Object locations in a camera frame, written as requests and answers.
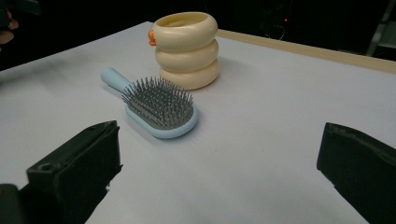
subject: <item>metal bristle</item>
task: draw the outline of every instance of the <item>metal bristle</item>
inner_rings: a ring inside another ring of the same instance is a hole
[[[122,100],[147,124],[160,130],[180,127],[193,114],[191,94],[161,77],[137,80],[124,90]]]

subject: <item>orange accent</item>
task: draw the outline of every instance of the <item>orange accent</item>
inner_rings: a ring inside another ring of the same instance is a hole
[[[156,46],[156,43],[155,43],[155,39],[154,39],[154,31],[153,30],[150,30],[149,32],[148,32],[148,39],[149,39],[149,44],[151,45],[151,46]]]

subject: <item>light blue hairbrush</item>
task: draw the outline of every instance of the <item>light blue hairbrush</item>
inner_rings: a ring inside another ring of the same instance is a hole
[[[198,121],[189,92],[161,77],[131,82],[114,68],[102,71],[101,79],[122,93],[127,115],[154,137],[176,138]]]

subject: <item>cream ring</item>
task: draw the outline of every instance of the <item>cream ring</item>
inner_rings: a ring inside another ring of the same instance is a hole
[[[209,44],[216,36],[216,20],[204,12],[181,12],[156,20],[150,31],[159,49],[186,51]]]
[[[189,72],[189,73],[170,73],[161,68],[160,76],[170,80],[185,90],[195,90],[202,88],[216,79],[219,75],[219,60],[216,59],[209,66]]]
[[[191,51],[155,50],[157,63],[169,72],[191,72],[207,67],[216,60],[219,54],[219,44],[214,39],[210,44]]]

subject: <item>white table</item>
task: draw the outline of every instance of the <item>white table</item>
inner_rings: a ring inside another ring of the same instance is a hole
[[[317,170],[326,122],[396,147],[396,76],[223,37],[192,91],[197,126],[156,139],[100,78],[159,75],[150,22],[0,73],[0,183],[93,124],[120,125],[122,171],[87,223],[365,223]]]

